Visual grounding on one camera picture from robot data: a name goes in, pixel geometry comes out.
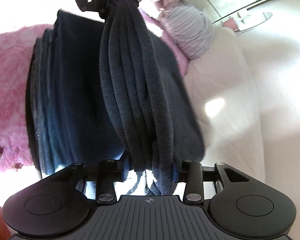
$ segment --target pink fur rug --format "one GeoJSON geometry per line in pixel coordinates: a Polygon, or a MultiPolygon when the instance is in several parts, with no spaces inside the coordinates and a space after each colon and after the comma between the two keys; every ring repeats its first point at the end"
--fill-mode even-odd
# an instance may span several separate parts
{"type": "Polygon", "coordinates": [[[35,40],[49,27],[0,34],[0,171],[33,165],[25,119],[26,80],[35,40]]]}

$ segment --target white bedsheet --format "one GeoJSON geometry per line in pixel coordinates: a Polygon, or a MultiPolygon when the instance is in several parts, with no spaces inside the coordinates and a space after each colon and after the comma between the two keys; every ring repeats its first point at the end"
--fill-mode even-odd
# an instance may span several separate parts
{"type": "Polygon", "coordinates": [[[234,32],[218,28],[183,80],[205,140],[202,164],[225,162],[264,182],[258,97],[234,32]]]}

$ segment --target ribbed black plate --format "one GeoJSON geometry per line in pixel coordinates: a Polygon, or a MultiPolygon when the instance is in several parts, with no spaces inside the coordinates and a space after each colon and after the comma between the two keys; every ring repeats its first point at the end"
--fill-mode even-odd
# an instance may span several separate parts
{"type": "Polygon", "coordinates": [[[83,227],[58,239],[238,240],[216,228],[202,208],[184,205],[177,196],[122,196],[117,204],[99,207],[83,227]]]}

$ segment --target silver screw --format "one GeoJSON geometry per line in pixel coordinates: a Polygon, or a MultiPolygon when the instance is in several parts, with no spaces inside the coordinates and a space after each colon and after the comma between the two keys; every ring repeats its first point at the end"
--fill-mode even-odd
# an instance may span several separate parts
{"type": "Polygon", "coordinates": [[[188,194],[186,196],[186,199],[189,200],[189,201],[191,201],[191,202],[196,202],[196,201],[201,200],[202,197],[199,194],[191,193],[191,194],[188,194]]]}
{"type": "Polygon", "coordinates": [[[109,193],[100,194],[98,197],[98,199],[103,202],[111,201],[111,200],[113,200],[113,198],[114,198],[113,195],[111,195],[109,193]]]}

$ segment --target rolled gray cloth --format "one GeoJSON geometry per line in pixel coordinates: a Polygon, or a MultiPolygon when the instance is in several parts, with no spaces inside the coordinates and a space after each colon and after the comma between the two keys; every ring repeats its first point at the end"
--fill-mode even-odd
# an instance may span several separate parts
{"type": "Polygon", "coordinates": [[[106,109],[145,194],[170,195],[173,156],[204,156],[199,126],[172,51],[147,30],[135,2],[107,0],[106,8],[99,61],[106,109]],[[153,177],[141,180],[145,170],[153,177]]]}

